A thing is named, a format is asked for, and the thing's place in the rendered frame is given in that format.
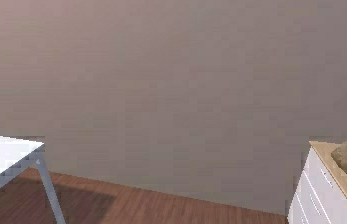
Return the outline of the white chest of drawers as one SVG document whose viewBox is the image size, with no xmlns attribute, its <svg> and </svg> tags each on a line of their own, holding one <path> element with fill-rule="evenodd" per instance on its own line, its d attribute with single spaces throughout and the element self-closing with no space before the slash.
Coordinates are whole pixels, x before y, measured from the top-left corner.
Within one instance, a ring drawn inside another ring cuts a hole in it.
<svg viewBox="0 0 347 224">
<path fill-rule="evenodd" d="M 347 224 L 347 174 L 331 153 L 338 144 L 310 141 L 289 206 L 289 224 Z"/>
</svg>

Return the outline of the white table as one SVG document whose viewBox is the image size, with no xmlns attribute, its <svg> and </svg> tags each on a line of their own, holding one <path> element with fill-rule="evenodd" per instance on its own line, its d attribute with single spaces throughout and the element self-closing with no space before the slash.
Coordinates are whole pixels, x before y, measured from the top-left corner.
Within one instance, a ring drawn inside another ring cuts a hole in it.
<svg viewBox="0 0 347 224">
<path fill-rule="evenodd" d="M 0 189 L 29 168 L 37 166 L 57 224 L 66 224 L 46 162 L 45 144 L 40 141 L 0 136 Z"/>
</svg>

